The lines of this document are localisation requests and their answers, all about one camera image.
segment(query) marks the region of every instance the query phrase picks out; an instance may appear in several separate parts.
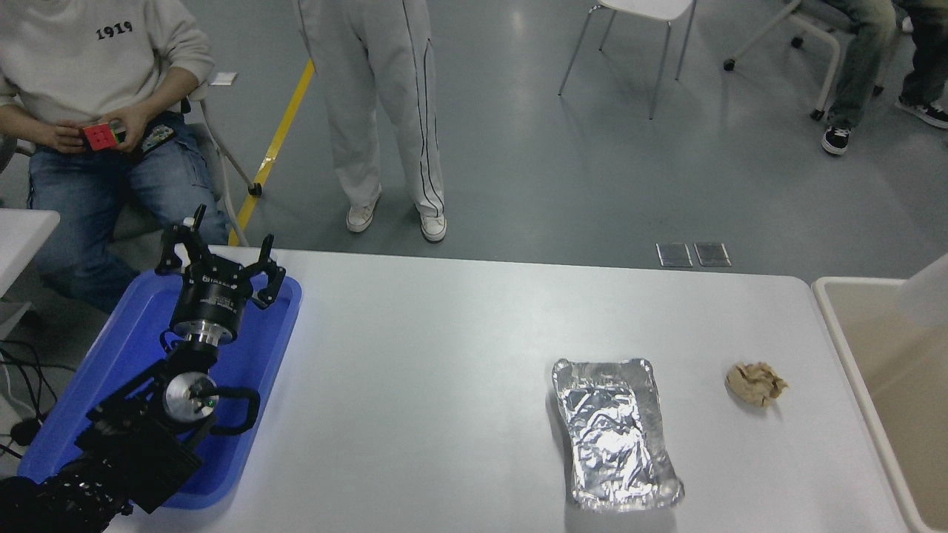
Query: white pants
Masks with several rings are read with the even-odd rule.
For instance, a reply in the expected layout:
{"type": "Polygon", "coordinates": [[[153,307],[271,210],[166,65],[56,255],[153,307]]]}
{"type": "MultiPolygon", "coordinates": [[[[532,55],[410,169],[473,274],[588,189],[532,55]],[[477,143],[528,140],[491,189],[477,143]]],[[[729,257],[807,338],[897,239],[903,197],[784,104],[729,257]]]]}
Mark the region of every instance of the white pants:
{"type": "Polygon", "coordinates": [[[395,127],[405,182],[418,211],[445,210],[434,109],[434,49],[425,0],[296,0],[323,82],[333,166],[352,207],[379,186],[375,102],[395,127]]]}

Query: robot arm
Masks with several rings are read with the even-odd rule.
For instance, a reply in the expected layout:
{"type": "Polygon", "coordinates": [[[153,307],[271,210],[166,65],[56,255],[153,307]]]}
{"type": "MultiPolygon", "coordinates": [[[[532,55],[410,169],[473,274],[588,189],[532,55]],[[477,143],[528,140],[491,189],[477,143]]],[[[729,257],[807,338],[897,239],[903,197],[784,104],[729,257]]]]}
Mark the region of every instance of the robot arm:
{"type": "Polygon", "coordinates": [[[0,481],[0,532],[101,533],[117,514],[130,514],[132,502],[151,513],[203,464],[194,449],[208,434],[237,435],[256,423],[259,393],[218,386],[208,372],[218,346],[237,339],[246,301],[261,309],[275,302],[285,269],[270,258],[272,235],[247,267],[210,253],[198,233],[204,211],[202,205],[192,221],[165,230],[155,268],[159,275],[181,273],[169,330],[182,340],[86,415],[91,423],[76,439],[77,459],[39,485],[22,477],[0,481]],[[177,244],[190,259],[183,272],[177,244]],[[267,284],[254,292],[250,280],[259,273],[267,284]],[[216,425],[222,398],[246,400],[243,423],[216,425]]]}

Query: white bin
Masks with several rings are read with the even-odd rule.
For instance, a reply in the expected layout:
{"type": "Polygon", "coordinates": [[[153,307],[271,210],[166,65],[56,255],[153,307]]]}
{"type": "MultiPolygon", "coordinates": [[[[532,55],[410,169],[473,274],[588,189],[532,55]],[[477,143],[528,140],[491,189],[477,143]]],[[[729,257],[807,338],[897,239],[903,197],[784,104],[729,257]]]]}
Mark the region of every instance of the white bin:
{"type": "Polygon", "coordinates": [[[948,327],[896,306],[904,280],[820,278],[813,293],[913,530],[948,532],[948,327]]]}

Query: white sweatshirt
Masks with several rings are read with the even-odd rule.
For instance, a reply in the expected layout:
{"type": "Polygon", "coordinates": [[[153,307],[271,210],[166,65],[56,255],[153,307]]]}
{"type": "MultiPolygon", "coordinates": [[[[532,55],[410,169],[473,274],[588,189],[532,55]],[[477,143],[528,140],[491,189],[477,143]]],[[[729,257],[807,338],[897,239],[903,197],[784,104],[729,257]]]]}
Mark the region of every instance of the white sweatshirt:
{"type": "Polygon", "coordinates": [[[179,0],[0,0],[0,105],[19,95],[43,122],[144,101],[172,66],[201,83],[213,69],[179,0]]]}

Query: crumpled brown paper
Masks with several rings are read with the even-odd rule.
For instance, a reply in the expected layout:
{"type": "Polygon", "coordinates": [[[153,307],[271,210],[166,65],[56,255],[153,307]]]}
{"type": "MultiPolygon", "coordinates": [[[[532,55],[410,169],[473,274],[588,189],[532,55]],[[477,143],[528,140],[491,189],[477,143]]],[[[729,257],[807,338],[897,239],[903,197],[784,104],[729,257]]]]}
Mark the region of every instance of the crumpled brown paper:
{"type": "Polygon", "coordinates": [[[780,396],[787,388],[787,382],[765,362],[738,363],[727,373],[727,387],[747,403],[767,407],[771,399],[780,396]]]}

